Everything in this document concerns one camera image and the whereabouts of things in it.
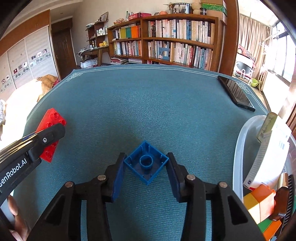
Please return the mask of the person's left hand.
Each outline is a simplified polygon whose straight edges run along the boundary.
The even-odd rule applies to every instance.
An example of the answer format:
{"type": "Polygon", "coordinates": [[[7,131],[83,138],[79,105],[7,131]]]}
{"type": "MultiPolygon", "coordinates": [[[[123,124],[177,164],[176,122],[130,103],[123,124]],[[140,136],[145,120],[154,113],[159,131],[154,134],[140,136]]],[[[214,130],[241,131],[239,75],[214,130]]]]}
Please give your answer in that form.
{"type": "Polygon", "coordinates": [[[26,241],[29,236],[30,229],[28,228],[27,223],[21,216],[21,211],[15,199],[11,195],[9,195],[7,200],[8,200],[9,210],[15,218],[14,228],[10,230],[10,232],[15,240],[26,241]]]}

